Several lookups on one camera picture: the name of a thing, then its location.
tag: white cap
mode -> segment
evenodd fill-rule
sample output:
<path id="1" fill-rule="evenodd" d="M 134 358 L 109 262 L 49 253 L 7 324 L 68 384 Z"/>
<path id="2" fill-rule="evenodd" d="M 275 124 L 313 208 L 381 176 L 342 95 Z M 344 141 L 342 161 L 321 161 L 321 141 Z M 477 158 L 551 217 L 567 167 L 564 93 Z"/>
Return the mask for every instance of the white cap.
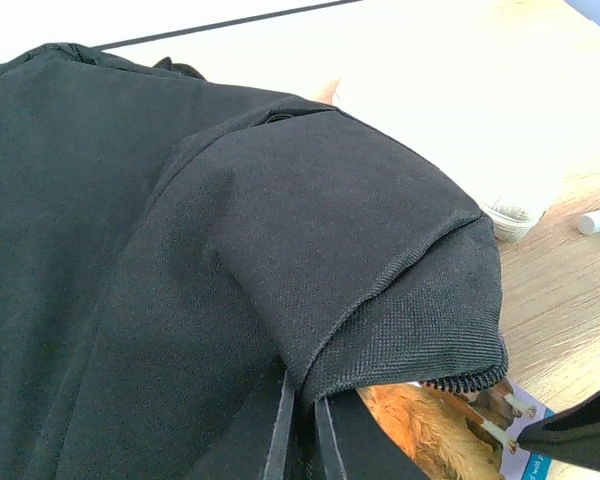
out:
<path id="1" fill-rule="evenodd" d="M 576 226 L 580 232 L 585 235 L 591 235 L 600 232 L 600 210 L 595 212 L 585 213 L 576 222 Z"/>

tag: black cable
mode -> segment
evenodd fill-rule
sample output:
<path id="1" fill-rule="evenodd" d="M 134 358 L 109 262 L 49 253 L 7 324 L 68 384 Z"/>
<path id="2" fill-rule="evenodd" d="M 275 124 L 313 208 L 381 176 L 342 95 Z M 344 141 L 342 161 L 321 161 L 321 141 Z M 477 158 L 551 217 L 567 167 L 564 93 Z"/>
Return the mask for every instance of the black cable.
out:
<path id="1" fill-rule="evenodd" d="M 98 45 L 97 47 L 93 47 L 93 48 L 95 48 L 96 50 L 111 50 L 113 48 L 128 47 L 130 45 L 138 45 L 140 43 L 153 42 L 156 40 L 164 40 L 165 38 L 179 37 L 180 35 L 190 35 L 192 33 L 206 32 L 209 30 L 215 30 L 217 28 L 233 27 L 236 25 L 243 25 L 245 23 L 259 22 L 261 20 L 269 20 L 271 18 L 284 17 L 286 15 L 310 12 L 312 10 L 320 10 L 322 8 L 336 7 L 338 5 L 346 5 L 348 3 L 356 3 L 356 2 L 361 2 L 361 1 L 362 0 L 337 0 L 334 2 L 321 3 L 319 5 L 309 5 L 307 7 L 292 8 L 289 10 L 281 10 L 279 12 L 264 13 L 261 15 L 253 15 L 251 17 L 237 18 L 235 20 L 227 20 L 225 22 L 211 23 L 209 25 L 201 25 L 199 27 L 185 28 L 183 30 L 175 30 L 173 32 L 158 33 L 156 35 L 149 35 L 146 37 L 133 38 L 130 40 L 122 40 L 122 41 L 113 42 L 113 43 L 105 43 L 103 45 Z"/>

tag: teal label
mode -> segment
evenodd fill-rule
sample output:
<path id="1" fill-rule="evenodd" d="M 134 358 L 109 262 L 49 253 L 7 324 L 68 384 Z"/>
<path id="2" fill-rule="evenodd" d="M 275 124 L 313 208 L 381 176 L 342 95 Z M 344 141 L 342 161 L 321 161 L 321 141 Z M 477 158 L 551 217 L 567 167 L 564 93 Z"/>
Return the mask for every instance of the teal label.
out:
<path id="1" fill-rule="evenodd" d="M 553 416 L 553 412 L 547 408 L 544 418 Z M 540 453 L 532 453 L 524 471 L 522 480 L 546 480 L 549 476 L 551 459 Z"/>

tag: black bag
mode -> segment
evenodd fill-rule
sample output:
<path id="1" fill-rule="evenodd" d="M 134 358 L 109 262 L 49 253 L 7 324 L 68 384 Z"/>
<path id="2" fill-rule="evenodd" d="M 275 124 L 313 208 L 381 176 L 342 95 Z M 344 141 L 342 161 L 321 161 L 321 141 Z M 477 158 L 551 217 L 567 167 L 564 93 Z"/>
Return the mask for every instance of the black bag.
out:
<path id="1" fill-rule="evenodd" d="M 327 414 L 343 451 L 388 442 L 346 420 L 356 387 L 504 376 L 460 188 L 331 106 L 161 66 L 57 44 L 0 68 L 0 479 L 333 478 Z"/>

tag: black fabric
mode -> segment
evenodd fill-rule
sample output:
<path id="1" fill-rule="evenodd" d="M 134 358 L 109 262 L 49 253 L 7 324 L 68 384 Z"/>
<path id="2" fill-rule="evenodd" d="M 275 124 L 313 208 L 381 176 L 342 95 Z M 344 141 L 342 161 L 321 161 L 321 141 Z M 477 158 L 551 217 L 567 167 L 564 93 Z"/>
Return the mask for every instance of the black fabric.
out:
<path id="1" fill-rule="evenodd" d="M 502 365 L 500 301 L 478 206 L 332 107 L 72 44 L 0 69 L 0 479 L 181 478 L 277 356 L 305 409 Z"/>

